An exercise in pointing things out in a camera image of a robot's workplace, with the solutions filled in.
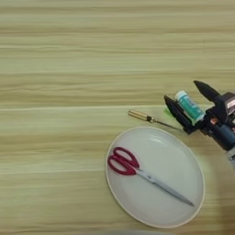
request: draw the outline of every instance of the white plate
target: white plate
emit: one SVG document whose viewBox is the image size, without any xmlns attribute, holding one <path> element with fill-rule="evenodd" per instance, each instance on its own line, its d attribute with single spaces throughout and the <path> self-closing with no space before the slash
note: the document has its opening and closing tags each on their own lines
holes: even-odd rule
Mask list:
<svg viewBox="0 0 235 235">
<path fill-rule="evenodd" d="M 130 150 L 140 168 L 192 201 L 190 207 L 138 175 L 115 173 L 106 164 L 106 178 L 118 203 L 132 217 L 156 228 L 174 228 L 190 221 L 204 200 L 204 177 L 195 155 L 179 139 L 160 129 L 136 128 L 119 135 L 106 157 L 117 146 Z"/>
</svg>

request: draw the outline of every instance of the yellow screwdriver handle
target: yellow screwdriver handle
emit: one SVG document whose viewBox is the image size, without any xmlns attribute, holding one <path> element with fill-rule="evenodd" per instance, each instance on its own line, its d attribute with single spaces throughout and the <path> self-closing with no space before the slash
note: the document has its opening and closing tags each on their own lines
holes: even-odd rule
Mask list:
<svg viewBox="0 0 235 235">
<path fill-rule="evenodd" d="M 148 116 L 145 113 L 142 113 L 142 112 L 139 112 L 139 111 L 133 110 L 133 109 L 131 109 L 129 111 L 129 115 L 132 117 L 144 120 L 144 121 L 149 121 L 149 122 L 154 122 L 154 120 L 155 120 L 154 117 Z"/>
</svg>

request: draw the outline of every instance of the white label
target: white label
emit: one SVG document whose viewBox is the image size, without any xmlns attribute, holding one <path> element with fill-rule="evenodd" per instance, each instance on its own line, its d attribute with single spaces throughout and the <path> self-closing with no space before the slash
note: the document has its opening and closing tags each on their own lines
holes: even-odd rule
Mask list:
<svg viewBox="0 0 235 235">
<path fill-rule="evenodd" d="M 230 101 L 228 104 L 227 104 L 227 107 L 228 108 L 231 108 L 232 106 L 235 106 L 235 99 Z"/>
</svg>

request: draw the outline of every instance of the robotic arm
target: robotic arm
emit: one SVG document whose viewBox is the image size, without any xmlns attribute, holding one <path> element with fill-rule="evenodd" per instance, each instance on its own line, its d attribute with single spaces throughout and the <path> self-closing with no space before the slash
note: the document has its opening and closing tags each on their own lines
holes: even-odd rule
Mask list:
<svg viewBox="0 0 235 235">
<path fill-rule="evenodd" d="M 227 92 L 221 95 L 208 84 L 199 81 L 194 83 L 199 92 L 214 103 L 195 125 L 177 101 L 166 95 L 165 103 L 187 134 L 200 129 L 205 135 L 212 137 L 228 153 L 229 160 L 235 167 L 235 94 Z"/>
</svg>

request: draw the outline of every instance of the scissors blade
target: scissors blade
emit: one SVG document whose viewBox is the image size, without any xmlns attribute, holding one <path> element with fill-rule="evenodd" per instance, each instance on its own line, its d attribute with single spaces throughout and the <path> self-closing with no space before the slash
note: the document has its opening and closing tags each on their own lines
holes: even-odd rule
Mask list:
<svg viewBox="0 0 235 235">
<path fill-rule="evenodd" d="M 174 198 L 178 199 L 181 202 L 186 203 L 187 205 L 194 207 L 195 205 L 188 200 L 185 196 L 181 195 L 180 193 L 178 193 L 177 191 L 175 191 L 174 189 L 172 189 L 170 186 L 166 185 L 164 182 L 162 182 L 161 180 L 157 179 L 157 178 L 153 178 L 151 175 L 143 172 L 142 170 L 138 170 L 138 175 L 142 176 L 144 179 L 146 179 L 147 181 L 149 181 L 150 183 L 152 183 L 153 185 L 158 186 L 159 188 L 161 188 L 164 192 L 168 193 L 169 195 L 173 196 Z"/>
</svg>

